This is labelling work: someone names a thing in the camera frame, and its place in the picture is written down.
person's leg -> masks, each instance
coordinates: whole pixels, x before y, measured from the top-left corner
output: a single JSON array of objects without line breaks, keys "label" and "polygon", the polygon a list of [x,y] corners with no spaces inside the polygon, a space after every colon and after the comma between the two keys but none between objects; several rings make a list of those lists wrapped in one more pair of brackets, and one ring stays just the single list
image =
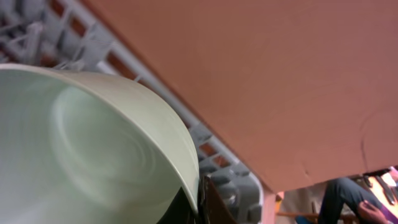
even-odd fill
[{"label": "person's leg", "polygon": [[361,219],[358,215],[357,207],[364,200],[367,200],[377,208],[381,208],[381,203],[376,196],[363,189],[354,181],[348,178],[331,180],[326,187],[318,223],[336,224],[344,203]]}]

person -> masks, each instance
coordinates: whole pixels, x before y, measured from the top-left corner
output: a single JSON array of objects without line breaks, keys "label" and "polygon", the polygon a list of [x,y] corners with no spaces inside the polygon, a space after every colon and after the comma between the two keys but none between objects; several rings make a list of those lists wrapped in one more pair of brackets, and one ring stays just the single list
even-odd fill
[{"label": "person", "polygon": [[[398,172],[395,169],[389,173],[395,181],[398,181]],[[349,178],[329,181],[318,216],[318,224],[336,224],[344,204],[355,213],[360,223],[398,224],[398,219],[374,194]],[[310,224],[304,217],[296,217],[296,222]]]}]

